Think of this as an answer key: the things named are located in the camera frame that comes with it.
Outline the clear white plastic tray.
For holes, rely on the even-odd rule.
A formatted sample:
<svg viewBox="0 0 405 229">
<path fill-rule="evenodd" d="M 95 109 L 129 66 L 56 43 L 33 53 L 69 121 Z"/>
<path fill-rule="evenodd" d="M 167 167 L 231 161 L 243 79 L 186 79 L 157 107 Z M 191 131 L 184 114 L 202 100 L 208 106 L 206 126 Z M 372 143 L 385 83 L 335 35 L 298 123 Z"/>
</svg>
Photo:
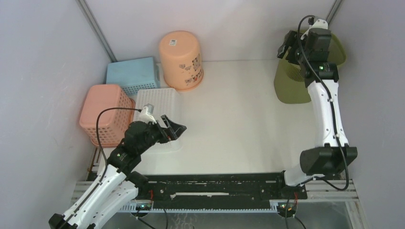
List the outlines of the clear white plastic tray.
<svg viewBox="0 0 405 229">
<path fill-rule="evenodd" d="M 171 121 L 182 124 L 182 97 L 173 88 L 143 89 L 139 90 L 135 100 L 135 108 L 142 109 L 145 105 L 154 106 L 152 115 L 161 127 L 166 127 L 161 119 L 166 115 Z M 168 154 L 180 150 L 183 147 L 183 140 L 180 137 L 175 141 L 165 144 L 155 144 L 147 152 L 151 154 Z"/>
</svg>

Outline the green mesh waste bin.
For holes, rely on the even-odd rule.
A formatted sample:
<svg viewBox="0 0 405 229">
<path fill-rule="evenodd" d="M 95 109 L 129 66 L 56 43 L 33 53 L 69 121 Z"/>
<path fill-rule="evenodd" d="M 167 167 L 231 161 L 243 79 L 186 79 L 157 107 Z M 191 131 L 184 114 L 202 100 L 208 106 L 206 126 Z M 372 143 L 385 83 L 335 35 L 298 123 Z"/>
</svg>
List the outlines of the green mesh waste bin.
<svg viewBox="0 0 405 229">
<path fill-rule="evenodd" d="M 309 103 L 311 99 L 305 87 L 305 79 L 301 77 L 300 66 L 299 64 L 289 63 L 286 60 L 288 51 L 284 58 L 279 60 L 277 66 L 274 78 L 276 95 L 285 104 Z"/>
</svg>

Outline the pink plastic basket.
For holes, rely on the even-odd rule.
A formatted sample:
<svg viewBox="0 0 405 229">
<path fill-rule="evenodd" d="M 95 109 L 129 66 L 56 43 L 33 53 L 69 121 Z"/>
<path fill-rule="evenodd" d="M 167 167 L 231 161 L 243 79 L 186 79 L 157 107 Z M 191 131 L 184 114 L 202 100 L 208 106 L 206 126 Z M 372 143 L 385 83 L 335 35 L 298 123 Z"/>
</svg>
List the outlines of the pink plastic basket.
<svg viewBox="0 0 405 229">
<path fill-rule="evenodd" d="M 133 121 L 135 102 L 117 84 L 92 86 L 85 98 L 79 125 L 95 146 L 116 147 Z"/>
</svg>

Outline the blue plastic basket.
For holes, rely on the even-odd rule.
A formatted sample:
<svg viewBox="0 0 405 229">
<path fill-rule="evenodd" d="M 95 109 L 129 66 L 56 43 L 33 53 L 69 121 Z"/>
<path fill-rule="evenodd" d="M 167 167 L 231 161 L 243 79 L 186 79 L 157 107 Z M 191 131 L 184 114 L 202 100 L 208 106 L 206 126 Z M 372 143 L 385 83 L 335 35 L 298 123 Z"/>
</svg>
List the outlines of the blue plastic basket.
<svg viewBox="0 0 405 229">
<path fill-rule="evenodd" d="M 159 68 L 153 57 L 113 62 L 107 66 L 107 84 L 117 84 L 128 95 L 160 88 Z"/>
</svg>

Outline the orange capybara bucket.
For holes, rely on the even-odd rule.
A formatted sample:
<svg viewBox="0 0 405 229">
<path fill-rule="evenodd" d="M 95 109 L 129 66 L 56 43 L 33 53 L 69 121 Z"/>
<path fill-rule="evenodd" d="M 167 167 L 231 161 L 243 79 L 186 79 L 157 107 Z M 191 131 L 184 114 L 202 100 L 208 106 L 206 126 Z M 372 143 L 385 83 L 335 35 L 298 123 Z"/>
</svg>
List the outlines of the orange capybara bucket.
<svg viewBox="0 0 405 229">
<path fill-rule="evenodd" d="M 188 31 L 173 31 L 159 43 L 160 63 L 165 83 L 177 91 L 188 91 L 203 80 L 201 47 Z"/>
</svg>

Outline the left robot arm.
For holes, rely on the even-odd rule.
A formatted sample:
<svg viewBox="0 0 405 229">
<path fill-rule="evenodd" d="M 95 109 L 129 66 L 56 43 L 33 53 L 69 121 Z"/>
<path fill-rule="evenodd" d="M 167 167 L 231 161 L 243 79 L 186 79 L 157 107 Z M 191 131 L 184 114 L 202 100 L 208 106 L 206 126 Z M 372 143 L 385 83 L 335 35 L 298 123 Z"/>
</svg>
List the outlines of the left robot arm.
<svg viewBox="0 0 405 229">
<path fill-rule="evenodd" d="M 130 200 L 145 198 L 149 194 L 148 178 L 134 171 L 141 155 L 157 143 L 177 140 L 187 129 L 166 115 L 161 118 L 166 127 L 153 121 L 132 122 L 111 152 L 103 172 L 64 214 L 51 216 L 50 228 L 98 229 Z"/>
</svg>

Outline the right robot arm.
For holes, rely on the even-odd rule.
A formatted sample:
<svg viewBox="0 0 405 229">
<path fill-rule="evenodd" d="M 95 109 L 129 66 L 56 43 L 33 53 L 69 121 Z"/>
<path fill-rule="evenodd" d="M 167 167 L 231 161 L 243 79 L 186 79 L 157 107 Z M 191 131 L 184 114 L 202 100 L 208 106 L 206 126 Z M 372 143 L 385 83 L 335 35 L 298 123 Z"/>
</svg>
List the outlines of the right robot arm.
<svg viewBox="0 0 405 229">
<path fill-rule="evenodd" d="M 344 173 L 349 186 L 349 164 L 358 156 L 357 147 L 350 146 L 345 135 L 338 100 L 339 68 L 330 61 L 332 33 L 327 29 L 309 29 L 306 34 L 290 30 L 278 49 L 278 58 L 298 64 L 300 76 L 311 99 L 316 120 L 315 146 L 303 150 L 298 164 L 285 170 L 283 181 L 276 185 L 281 198 L 289 198 L 295 187 L 312 180 Z"/>
</svg>

